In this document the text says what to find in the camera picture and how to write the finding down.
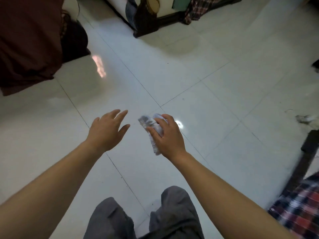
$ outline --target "person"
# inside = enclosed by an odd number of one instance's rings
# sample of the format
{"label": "person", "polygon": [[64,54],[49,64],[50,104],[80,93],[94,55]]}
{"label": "person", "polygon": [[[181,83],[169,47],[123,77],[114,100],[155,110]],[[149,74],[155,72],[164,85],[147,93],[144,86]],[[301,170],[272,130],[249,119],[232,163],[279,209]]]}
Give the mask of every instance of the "person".
{"label": "person", "polygon": [[[0,206],[0,238],[49,238],[66,213],[85,177],[102,154],[114,148],[130,125],[120,130],[127,110],[96,118],[77,148]],[[172,116],[156,119],[163,137],[149,128],[160,152],[184,176],[209,219],[224,238],[291,239],[294,236],[261,207],[189,154]],[[192,201],[184,189],[167,188],[162,206],[151,213],[143,238],[204,238]],[[97,206],[84,238],[135,238],[132,219],[110,197]]]}

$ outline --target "finger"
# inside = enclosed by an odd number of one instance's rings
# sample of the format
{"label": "finger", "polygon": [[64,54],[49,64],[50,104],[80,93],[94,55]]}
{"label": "finger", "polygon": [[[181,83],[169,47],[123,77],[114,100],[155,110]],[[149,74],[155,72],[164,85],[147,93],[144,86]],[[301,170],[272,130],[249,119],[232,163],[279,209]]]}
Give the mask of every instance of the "finger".
{"label": "finger", "polygon": [[127,130],[130,128],[130,126],[131,126],[130,124],[126,124],[126,125],[122,126],[122,128],[119,130],[118,137],[119,137],[120,141],[124,137],[124,135],[127,132]]}
{"label": "finger", "polygon": [[124,117],[126,116],[126,114],[128,113],[128,110],[122,111],[120,114],[118,114],[118,116],[115,118],[115,120],[121,124],[121,122],[123,121]]}
{"label": "finger", "polygon": [[110,117],[112,119],[114,119],[116,117],[116,115],[120,112],[121,110],[120,109],[116,109],[116,110],[113,110],[111,112],[108,112],[106,114],[104,114],[102,116],[102,118],[106,118],[106,117]]}
{"label": "finger", "polygon": [[176,124],[174,118],[171,115],[162,114],[162,117],[164,117],[168,121],[169,125],[174,125],[174,123]]}
{"label": "finger", "polygon": [[162,118],[154,118],[154,120],[161,126],[161,128],[165,131],[169,128],[169,125]]}
{"label": "finger", "polygon": [[100,120],[100,118],[99,118],[99,117],[95,118],[95,119],[93,120],[93,122],[92,122],[92,125],[91,125],[91,126],[95,125],[95,124],[96,124],[99,120]]}
{"label": "finger", "polygon": [[162,139],[154,128],[149,126],[146,129],[151,134],[156,144]]}

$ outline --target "plaid fabric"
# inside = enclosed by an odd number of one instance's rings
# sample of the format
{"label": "plaid fabric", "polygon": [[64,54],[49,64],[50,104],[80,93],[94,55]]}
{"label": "plaid fabric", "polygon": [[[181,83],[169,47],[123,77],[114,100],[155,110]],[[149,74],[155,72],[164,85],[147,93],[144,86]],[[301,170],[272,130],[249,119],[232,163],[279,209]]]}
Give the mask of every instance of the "plaid fabric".
{"label": "plaid fabric", "polygon": [[198,20],[207,10],[219,0],[191,0],[185,12],[184,23],[190,24],[192,20]]}
{"label": "plaid fabric", "polygon": [[268,213],[298,238],[319,238],[319,172],[281,195]]}

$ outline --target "forearm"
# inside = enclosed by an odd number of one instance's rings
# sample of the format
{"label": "forearm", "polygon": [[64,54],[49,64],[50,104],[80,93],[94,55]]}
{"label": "forearm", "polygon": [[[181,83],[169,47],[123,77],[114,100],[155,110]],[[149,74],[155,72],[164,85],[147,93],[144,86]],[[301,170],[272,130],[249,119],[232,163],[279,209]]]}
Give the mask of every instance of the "forearm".
{"label": "forearm", "polygon": [[265,210],[190,154],[172,160],[224,238],[294,238]]}
{"label": "forearm", "polygon": [[0,206],[0,238],[49,238],[101,156],[85,142]]}

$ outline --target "green cloth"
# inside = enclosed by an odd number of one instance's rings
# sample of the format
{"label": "green cloth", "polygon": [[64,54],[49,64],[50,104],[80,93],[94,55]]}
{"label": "green cloth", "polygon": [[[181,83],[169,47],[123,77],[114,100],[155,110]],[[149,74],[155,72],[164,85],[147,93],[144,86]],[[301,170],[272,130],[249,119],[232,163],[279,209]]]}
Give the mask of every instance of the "green cloth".
{"label": "green cloth", "polygon": [[186,11],[190,0],[174,0],[173,9],[177,11]]}

